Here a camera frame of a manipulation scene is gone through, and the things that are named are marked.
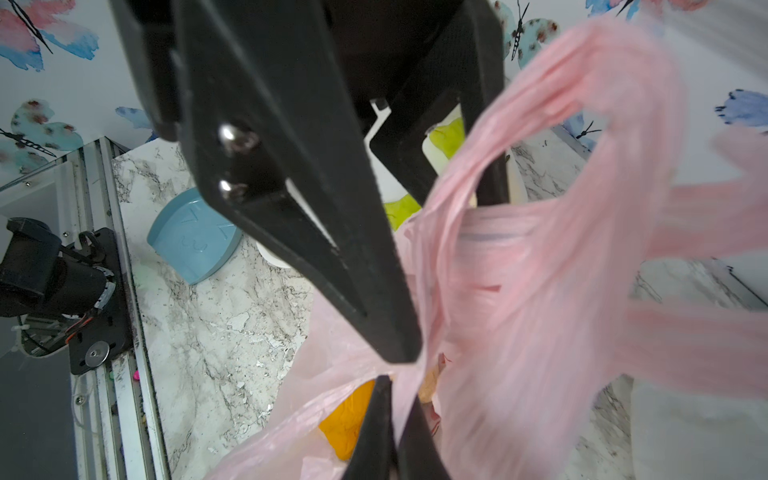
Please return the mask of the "yellow orange fruit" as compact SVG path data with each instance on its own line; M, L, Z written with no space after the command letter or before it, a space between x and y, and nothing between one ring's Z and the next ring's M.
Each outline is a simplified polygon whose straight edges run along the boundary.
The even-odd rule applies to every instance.
M358 387L318 425L341 461L349 461L353 455L374 385L371 380Z

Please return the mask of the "dark green pear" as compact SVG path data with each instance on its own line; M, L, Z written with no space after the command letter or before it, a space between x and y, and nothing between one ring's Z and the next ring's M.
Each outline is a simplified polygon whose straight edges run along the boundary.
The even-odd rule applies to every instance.
M396 201L385 202L383 206L392 231L397 231L404 222L421 210L421 205L410 194Z

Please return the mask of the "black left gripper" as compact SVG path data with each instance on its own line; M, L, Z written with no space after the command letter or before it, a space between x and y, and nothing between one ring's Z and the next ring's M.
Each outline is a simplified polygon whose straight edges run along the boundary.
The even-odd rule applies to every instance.
M421 330L358 117L393 98L459 2L110 5L150 126L169 141L179 129L203 198L383 360L416 361Z

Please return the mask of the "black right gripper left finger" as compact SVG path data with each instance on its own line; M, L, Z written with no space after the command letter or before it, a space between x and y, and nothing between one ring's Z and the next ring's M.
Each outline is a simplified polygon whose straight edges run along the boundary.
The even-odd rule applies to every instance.
M343 480L387 480L394 464L392 381L379 376Z

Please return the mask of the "pink apple print plastic bag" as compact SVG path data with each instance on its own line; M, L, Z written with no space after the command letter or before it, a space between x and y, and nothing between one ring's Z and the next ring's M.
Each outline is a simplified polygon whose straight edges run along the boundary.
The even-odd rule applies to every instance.
M607 120L560 197L472 207L497 155L582 110ZM561 34L488 107L395 239L422 329L413 364L381 360L322 297L283 381L271 426L214 479L336 479L305 437L373 378L393 382L402 435L428 370L447 357L436 397L440 453L455 479L552 479L619 375L690 393L763 399L767 317L747 310L636 302L642 262L762 249L767 138L732 126L713 145L740 178L675 186L684 92L675 59L642 28L606 16Z

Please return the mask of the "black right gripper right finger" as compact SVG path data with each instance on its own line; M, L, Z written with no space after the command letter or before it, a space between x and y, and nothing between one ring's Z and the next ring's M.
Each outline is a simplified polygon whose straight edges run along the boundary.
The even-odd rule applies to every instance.
M396 453L399 479L450 480L418 398L414 400Z

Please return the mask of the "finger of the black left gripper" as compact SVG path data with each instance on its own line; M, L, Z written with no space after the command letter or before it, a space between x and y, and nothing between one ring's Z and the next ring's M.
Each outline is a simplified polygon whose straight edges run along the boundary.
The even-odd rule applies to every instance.
M470 132L503 90L502 53L502 28L492 7L486 1L463 1L388 99L391 123L373 149L420 205L437 173L407 157L407 136L433 124L438 109L450 110L454 102L461 105L464 128Z

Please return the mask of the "white cartoon print plastic bag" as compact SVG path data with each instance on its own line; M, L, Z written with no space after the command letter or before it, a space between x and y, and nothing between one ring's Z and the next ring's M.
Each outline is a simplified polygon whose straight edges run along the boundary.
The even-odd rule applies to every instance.
M637 479L765 479L767 402L636 381L631 444Z

